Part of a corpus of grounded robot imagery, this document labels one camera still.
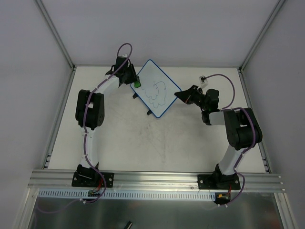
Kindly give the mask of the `green whiteboard eraser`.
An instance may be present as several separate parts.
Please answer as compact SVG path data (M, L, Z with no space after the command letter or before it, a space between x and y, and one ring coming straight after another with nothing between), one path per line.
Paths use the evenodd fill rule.
M140 81L135 81L134 84L133 84L134 88L139 88L141 87L141 83Z

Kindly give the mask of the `blue framed whiteboard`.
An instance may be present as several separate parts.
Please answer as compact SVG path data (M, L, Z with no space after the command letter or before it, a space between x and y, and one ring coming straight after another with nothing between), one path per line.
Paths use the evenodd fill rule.
M149 59L137 73L140 86L131 89L156 118L161 118L176 101L181 88L153 60Z

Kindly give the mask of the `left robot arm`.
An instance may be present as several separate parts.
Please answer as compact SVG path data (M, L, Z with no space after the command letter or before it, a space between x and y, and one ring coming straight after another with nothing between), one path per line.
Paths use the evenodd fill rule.
M105 97L122 84L140 80L128 56L117 56L116 63L105 74L105 78L93 90L80 90L77 98L75 118L81 128L83 155L73 174L73 187L105 187L99 173L98 131L105 119Z

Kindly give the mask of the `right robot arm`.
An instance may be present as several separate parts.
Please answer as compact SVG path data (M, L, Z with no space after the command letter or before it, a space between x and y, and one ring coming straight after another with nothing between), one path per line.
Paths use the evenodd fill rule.
M261 128L251 108L218 108L219 91L209 89L206 93L193 85L185 91L175 92L185 104L195 104L201 109L202 121L206 125L223 125L228 141L227 151L210 175L198 175L200 190L240 190L240 175L237 168L244 155L260 143Z

